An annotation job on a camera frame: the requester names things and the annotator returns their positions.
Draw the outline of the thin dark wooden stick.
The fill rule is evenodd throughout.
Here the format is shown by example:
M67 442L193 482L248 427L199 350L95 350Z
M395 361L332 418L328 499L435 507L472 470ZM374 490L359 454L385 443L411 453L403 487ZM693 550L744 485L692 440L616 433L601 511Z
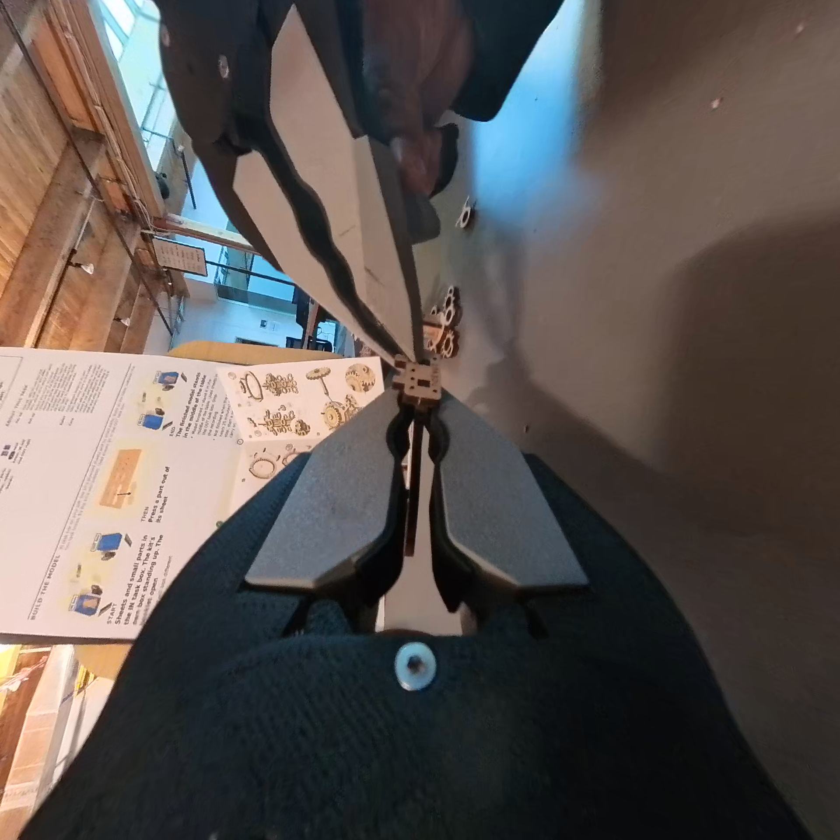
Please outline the thin dark wooden stick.
M405 538L403 556L412 558L417 540L417 520L420 506L422 470L424 461L425 410L412 405L411 445L409 448L408 488L406 503Z

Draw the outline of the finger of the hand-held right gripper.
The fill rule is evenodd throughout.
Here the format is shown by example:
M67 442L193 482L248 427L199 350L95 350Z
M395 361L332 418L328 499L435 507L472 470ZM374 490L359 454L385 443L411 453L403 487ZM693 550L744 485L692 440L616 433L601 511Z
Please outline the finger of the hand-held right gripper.
M307 241L291 200L260 152L252 151L238 157L234 192L266 245L268 257L273 258L310 298L324 306L380 356L392 361L400 349L392 347L388 339L377 339L373 326L363 325L361 316L340 299L334 281L346 278L347 266L341 259L334 265L336 254L332 246L317 249Z
M270 116L318 205L327 279L310 294L389 357L423 357L423 317L401 179L362 126L334 5L291 5L270 56Z

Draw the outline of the person's right hand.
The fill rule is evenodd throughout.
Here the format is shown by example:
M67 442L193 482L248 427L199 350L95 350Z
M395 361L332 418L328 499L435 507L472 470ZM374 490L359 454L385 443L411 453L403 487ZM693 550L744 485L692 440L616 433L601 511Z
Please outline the person's right hand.
M405 189L431 196L440 178L437 124L464 86L474 30L461 2L360 3L363 73Z

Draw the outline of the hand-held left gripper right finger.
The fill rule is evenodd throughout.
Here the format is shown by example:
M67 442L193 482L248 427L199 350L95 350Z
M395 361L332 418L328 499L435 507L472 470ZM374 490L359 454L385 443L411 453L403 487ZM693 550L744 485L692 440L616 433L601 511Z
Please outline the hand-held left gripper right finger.
M432 565L447 609L487 613L588 588L522 452L448 393L428 428Z

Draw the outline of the white task card with text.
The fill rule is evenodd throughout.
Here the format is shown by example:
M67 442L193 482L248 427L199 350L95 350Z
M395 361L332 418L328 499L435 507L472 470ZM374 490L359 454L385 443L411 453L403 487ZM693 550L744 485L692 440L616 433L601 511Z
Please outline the white task card with text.
M2 643L134 640L231 510L214 362L1 351Z

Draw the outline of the small perforated wooden block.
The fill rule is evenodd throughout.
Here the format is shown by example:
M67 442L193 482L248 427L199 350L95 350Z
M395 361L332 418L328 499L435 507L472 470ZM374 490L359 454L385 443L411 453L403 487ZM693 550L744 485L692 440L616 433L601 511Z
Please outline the small perforated wooden block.
M440 402L443 386L437 356L414 362L398 354L393 366L392 388L400 393L402 403L426 409Z

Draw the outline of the hanging sign board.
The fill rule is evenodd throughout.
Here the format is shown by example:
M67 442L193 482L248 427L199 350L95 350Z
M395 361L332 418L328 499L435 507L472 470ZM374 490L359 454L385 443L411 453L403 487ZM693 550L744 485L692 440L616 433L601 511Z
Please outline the hanging sign board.
M207 277L204 248L162 237L152 237L151 244L156 263L161 268L196 277Z

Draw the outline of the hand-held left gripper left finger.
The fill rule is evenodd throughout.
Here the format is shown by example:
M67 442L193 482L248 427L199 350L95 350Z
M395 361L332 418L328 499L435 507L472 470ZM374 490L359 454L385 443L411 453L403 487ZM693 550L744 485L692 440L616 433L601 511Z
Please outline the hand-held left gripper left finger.
M318 444L246 582L329 597L349 610L377 606L403 567L403 460L412 419L391 389Z

